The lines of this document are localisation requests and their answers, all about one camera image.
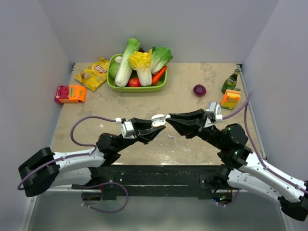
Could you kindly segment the white gold-rimmed charging case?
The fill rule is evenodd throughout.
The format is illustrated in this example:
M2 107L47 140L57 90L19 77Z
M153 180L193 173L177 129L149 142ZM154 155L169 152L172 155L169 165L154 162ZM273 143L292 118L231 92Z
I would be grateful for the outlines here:
M162 127L166 124L166 117L163 114L157 114L151 118L153 128Z

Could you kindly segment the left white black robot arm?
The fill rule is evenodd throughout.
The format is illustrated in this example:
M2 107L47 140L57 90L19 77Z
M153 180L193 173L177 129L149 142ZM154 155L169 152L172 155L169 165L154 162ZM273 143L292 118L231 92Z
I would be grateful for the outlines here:
M76 122L70 131L72 142L85 147L76 152L53 152L45 147L37 151L18 167L21 181L17 189L24 191L27 197L40 195L49 188L66 184L85 185L96 188L100 177L91 168L109 166L120 158L119 152L141 142L148 144L166 127L163 114L154 115L150 120L132 118L107 119L100 116L87 116L84 119L101 119L121 127L120 135L103 133L95 144L82 144L74 138Z

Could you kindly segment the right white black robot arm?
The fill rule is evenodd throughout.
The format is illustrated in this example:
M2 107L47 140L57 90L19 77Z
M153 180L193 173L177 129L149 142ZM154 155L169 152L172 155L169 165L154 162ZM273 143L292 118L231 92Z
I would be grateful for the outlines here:
M308 216L308 183L292 177L263 159L246 146L249 137L239 124L220 130L221 109L169 114L166 121L187 139L199 137L220 150L223 172L214 177L220 189L228 186L265 197L280 206L282 212L298 221Z

